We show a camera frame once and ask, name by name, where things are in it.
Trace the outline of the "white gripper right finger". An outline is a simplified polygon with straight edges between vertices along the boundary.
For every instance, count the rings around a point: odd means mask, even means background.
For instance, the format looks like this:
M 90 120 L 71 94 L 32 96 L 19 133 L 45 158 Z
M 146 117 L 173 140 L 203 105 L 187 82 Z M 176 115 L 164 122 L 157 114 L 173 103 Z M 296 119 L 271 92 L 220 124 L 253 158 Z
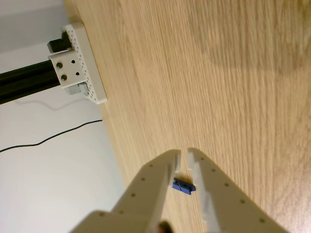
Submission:
M 208 232 L 285 232 L 202 151 L 189 148 L 188 160 Z

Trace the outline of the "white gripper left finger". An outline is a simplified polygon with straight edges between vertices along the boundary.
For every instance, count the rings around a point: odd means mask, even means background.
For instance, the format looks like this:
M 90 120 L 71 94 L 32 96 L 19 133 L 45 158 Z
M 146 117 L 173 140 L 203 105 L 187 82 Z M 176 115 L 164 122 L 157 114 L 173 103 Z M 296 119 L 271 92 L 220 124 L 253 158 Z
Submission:
M 180 150 L 169 150 L 143 165 L 109 214 L 104 231 L 171 233 L 171 226 L 161 216 L 180 160 Z

